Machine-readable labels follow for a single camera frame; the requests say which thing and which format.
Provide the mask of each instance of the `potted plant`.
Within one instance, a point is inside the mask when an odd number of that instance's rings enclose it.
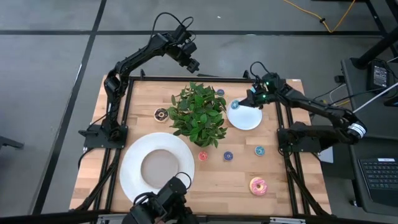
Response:
[[[170,119],[174,120],[171,127],[178,128],[174,135],[189,136],[191,142],[200,147],[218,147],[218,140],[225,138],[227,130],[221,127],[224,123],[221,113],[226,111],[226,102],[216,95],[213,87],[205,88],[203,83],[191,82],[179,95],[172,95],[172,104],[168,111]]]

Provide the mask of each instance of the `large white plate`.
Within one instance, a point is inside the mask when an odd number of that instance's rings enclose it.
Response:
[[[171,152],[178,160],[178,171],[186,172],[193,181],[195,162],[191,150],[185,142],[169,133],[145,135],[130,146],[120,168],[120,184],[131,202],[141,193],[153,192],[157,194],[160,190],[147,184],[141,176],[141,164],[144,158],[157,149],[165,149]],[[177,177],[186,187],[189,186],[190,181],[186,175],[179,174]]]
[[[231,105],[233,101],[229,103],[226,109],[228,120],[233,126],[240,130],[251,130],[261,123],[262,111],[260,109],[241,105],[236,109],[232,109]]]

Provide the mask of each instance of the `wooden tabletop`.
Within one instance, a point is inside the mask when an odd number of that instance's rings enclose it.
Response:
[[[287,83],[298,91],[303,92],[300,80],[287,80]],[[227,104],[235,98],[244,97],[249,83],[204,83],[214,89],[225,91]],[[166,123],[155,121],[153,114],[157,108],[168,108],[171,105],[171,95],[177,95],[188,83],[185,82],[154,82],[135,81],[131,97],[131,104],[127,118],[129,132],[126,148],[122,150],[120,163],[129,146],[137,139],[153,132],[173,133],[174,128]],[[106,93],[101,86],[93,115],[93,120],[105,114]],[[284,122],[287,127],[285,108],[282,107]],[[264,105],[261,124],[253,130],[242,131],[235,128],[224,114],[224,127],[228,127],[225,139],[219,141],[218,148],[208,146],[200,148],[191,143],[185,136],[179,136],[190,148],[195,160],[195,177],[192,187],[186,194],[186,206],[200,215],[291,215],[289,189],[283,157],[277,152],[278,140],[276,129],[279,127],[275,104]],[[292,109],[294,121],[310,124],[308,112]],[[264,146],[265,156],[258,157],[254,153],[256,146]],[[198,153],[206,151],[207,161],[198,160]],[[225,151],[231,151],[234,159],[223,161]],[[95,149],[88,153],[81,162],[76,180],[70,208],[81,204],[85,197],[93,190],[98,182],[104,149]],[[311,154],[301,153],[301,161],[305,184],[315,200],[324,210],[330,212],[330,205],[326,193],[320,163]],[[249,181],[253,177],[262,177],[267,185],[267,193],[262,197],[254,196],[249,190]],[[108,185],[104,187],[101,208]],[[303,212],[300,191],[295,186],[298,209]],[[125,196],[118,178],[114,189],[111,210],[113,212],[128,212],[132,202]]]

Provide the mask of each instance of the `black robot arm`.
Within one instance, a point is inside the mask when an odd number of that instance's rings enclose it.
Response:
[[[281,79],[276,73],[256,77],[254,91],[247,90],[242,106],[259,107],[281,102],[284,106],[301,108],[328,118],[332,126],[307,126],[296,122],[289,129],[278,130],[280,147],[286,151],[320,152],[335,143],[357,143],[366,133],[365,125],[350,110],[326,105],[305,97]]]
[[[172,177],[159,191],[143,193],[123,218],[122,224],[150,224],[176,220],[176,224],[199,224],[189,207],[185,206],[187,189],[177,177]]]
[[[106,114],[101,125],[90,125],[85,131],[79,131],[86,137],[85,147],[122,148],[126,142],[127,126],[118,123],[118,113],[121,98],[128,86],[129,74],[155,56],[167,54],[181,67],[186,67],[191,73],[199,70],[199,63],[191,58],[197,49],[190,40],[191,33],[180,24],[174,33],[156,34],[150,38],[148,44],[136,53],[118,62],[108,73],[104,81],[107,94]]]

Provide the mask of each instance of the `black chair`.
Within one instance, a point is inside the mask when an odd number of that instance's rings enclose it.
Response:
[[[11,146],[16,149],[22,149],[22,147],[24,147],[24,143],[20,143],[20,142],[14,141],[12,139],[0,136],[0,149],[3,146]]]

